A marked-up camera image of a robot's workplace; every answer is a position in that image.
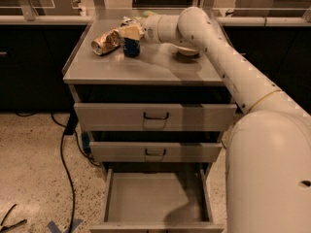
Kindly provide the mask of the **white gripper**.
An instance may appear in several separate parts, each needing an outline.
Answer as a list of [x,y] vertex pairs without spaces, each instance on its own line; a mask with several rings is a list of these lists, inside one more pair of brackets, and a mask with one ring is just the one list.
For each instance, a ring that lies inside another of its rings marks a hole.
[[182,35],[178,30],[178,16],[152,15],[141,20],[141,24],[134,23],[118,28],[122,38],[139,41],[143,36],[149,43],[179,44]]

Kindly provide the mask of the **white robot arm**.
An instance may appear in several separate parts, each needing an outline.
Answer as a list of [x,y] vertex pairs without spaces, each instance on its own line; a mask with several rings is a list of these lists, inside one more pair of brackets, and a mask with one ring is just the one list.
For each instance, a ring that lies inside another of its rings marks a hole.
[[227,233],[311,233],[311,116],[197,7],[151,14],[119,33],[201,51],[243,112],[227,143]]

